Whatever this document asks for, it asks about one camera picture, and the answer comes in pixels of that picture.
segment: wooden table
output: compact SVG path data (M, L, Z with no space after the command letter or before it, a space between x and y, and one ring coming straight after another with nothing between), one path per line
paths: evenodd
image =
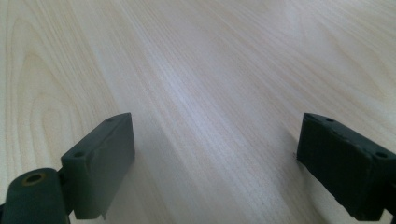
M131 112L106 223L355 223L294 153L304 112L396 152L396 3L0 0L0 80L1 203Z

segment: round hole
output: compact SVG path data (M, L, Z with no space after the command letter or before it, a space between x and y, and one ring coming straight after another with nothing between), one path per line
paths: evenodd
M77 152L74 156L75 157L82 157L84 155L83 152Z
M387 158L388 157L388 155L383 153L383 152L376 152L375 155L377 157L381 157L381 158Z
M28 175L22 180L22 184L24 186L32 186L32 185L35 185L35 184L41 182L45 177L46 177L46 174L44 174L44 173Z

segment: wood grain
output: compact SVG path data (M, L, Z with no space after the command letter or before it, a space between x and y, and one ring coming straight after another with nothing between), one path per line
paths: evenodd
M385 0L0 0L0 202L130 111L106 223L355 223L293 153L304 112L396 152L395 21Z

